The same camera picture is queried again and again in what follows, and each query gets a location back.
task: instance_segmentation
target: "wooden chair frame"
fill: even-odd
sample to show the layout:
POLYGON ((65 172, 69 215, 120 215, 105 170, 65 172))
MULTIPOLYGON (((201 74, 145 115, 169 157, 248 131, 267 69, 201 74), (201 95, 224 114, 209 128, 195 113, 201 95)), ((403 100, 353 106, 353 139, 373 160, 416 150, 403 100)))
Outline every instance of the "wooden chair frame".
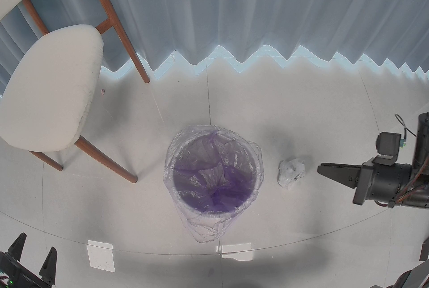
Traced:
MULTIPOLYGON (((116 30, 116 33, 118 34, 122 44, 124 45, 126 51, 131 57, 132 62, 134 63, 137 71, 139 72, 140 76, 143 78, 143 81, 145 83, 150 82, 150 78, 147 75, 141 61, 139 60, 139 57, 137 56, 136 50, 134 49, 133 45, 131 44, 130 39, 128 38, 128 35, 125 32, 124 27, 122 26, 121 21, 119 20, 118 15, 115 12, 115 9, 113 8, 113 5, 110 0, 99 0, 101 2, 101 5, 104 8, 104 11, 107 14, 107 18, 101 22, 96 28, 100 32, 100 34, 103 34, 105 31, 110 29, 111 27, 114 27, 116 30)), ((49 33, 48 28, 42 21, 40 15, 36 11, 36 8, 34 7, 31 0, 23 0, 22 1, 25 8, 29 12, 30 16, 36 23, 36 26, 40 29, 41 33, 43 35, 49 33)), ((97 149, 95 146, 93 146, 89 141, 87 141, 83 136, 80 136, 78 141, 76 141, 75 145, 81 149, 83 152, 88 154, 89 156, 93 157, 96 161, 100 162, 101 164, 105 165, 109 169, 113 170, 115 173, 120 175, 121 177, 127 179, 128 181, 132 183, 137 182, 137 177, 133 174, 129 173, 126 169, 121 167, 119 164, 114 162, 112 159, 110 159, 108 156, 106 156, 103 152, 101 152, 99 149, 97 149)), ((42 152, 34 152, 30 151, 30 153, 34 154, 36 157, 44 161, 46 164, 54 167, 55 169, 61 171, 63 169, 63 166, 47 155, 45 155, 42 152)))

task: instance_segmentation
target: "plastic bag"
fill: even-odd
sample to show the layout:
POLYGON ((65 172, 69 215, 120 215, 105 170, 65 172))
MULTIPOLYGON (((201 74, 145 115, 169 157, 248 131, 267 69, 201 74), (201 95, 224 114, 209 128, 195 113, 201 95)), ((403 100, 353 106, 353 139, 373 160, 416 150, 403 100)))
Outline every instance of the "plastic bag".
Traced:
POLYGON ((305 175, 304 161, 295 158, 291 161, 281 161, 278 166, 277 182, 282 188, 288 190, 293 189, 293 186, 300 178, 305 175))
POLYGON ((164 184, 197 242, 222 236, 256 199, 262 181, 258 145, 224 128, 187 127, 167 151, 164 184))

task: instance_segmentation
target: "white cushioned seat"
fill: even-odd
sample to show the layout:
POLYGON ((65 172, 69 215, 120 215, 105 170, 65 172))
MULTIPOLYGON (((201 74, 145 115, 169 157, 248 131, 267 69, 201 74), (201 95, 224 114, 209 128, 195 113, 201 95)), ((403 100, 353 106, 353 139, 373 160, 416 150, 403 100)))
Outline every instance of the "white cushioned seat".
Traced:
POLYGON ((40 38, 0 99, 0 136, 29 151, 60 151, 76 142, 94 95, 103 39, 80 24, 40 38))

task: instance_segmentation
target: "purple plastic bag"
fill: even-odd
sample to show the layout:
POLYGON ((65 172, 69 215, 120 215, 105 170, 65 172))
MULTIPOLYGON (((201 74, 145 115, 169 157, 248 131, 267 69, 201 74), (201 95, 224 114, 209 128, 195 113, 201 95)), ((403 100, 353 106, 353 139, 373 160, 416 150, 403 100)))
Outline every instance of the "purple plastic bag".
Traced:
POLYGON ((224 234, 262 181, 260 148, 217 126, 185 128, 167 152, 164 184, 197 242, 224 234))

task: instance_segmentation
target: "chair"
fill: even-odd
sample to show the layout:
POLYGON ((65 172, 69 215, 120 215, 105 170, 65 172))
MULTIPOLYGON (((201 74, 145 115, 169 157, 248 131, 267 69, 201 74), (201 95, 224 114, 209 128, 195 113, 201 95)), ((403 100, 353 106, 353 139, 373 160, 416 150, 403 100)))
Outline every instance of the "chair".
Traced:
MULTIPOLYGON (((22 0, 0 0, 0 20, 22 0)), ((132 183, 137 177, 81 136, 103 58, 101 34, 114 27, 138 72, 149 78, 110 0, 100 0, 108 18, 97 28, 80 24, 48 32, 30 0, 24 0, 44 35, 23 56, 0 100, 0 136, 57 170, 43 152, 74 144, 132 183)))

